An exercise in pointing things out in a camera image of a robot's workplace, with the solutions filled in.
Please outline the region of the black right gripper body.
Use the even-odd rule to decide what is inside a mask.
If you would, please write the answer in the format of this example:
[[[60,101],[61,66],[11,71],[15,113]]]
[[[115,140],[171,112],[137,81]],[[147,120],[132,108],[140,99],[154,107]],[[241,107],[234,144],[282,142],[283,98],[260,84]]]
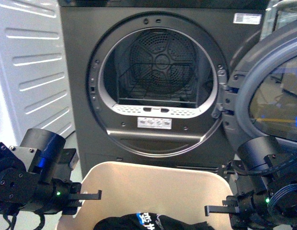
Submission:
[[[222,201],[223,213],[229,214],[233,229],[270,229],[271,216],[268,213],[266,195],[254,191],[229,195]]]

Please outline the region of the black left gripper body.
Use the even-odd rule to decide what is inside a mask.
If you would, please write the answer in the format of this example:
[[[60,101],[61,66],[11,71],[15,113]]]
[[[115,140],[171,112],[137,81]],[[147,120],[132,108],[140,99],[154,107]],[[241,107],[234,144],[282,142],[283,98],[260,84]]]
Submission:
[[[43,215],[54,215],[62,212],[62,215],[76,214],[81,206],[80,194],[82,184],[79,182],[63,182],[53,179],[50,189],[42,195],[42,207],[35,213]]]

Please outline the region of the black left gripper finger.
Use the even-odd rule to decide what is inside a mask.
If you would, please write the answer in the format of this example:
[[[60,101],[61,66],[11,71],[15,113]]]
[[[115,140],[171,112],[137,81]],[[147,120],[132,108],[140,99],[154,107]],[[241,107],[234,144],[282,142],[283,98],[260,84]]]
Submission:
[[[98,192],[95,194],[76,193],[68,195],[68,200],[101,200],[101,198],[102,190],[98,190]]]

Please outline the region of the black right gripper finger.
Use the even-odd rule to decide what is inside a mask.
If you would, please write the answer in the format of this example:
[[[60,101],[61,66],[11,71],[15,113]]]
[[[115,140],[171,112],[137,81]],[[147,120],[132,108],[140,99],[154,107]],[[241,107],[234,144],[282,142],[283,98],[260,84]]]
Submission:
[[[238,214],[238,207],[230,206],[205,206],[205,215],[208,217],[211,213],[221,213],[221,214]]]

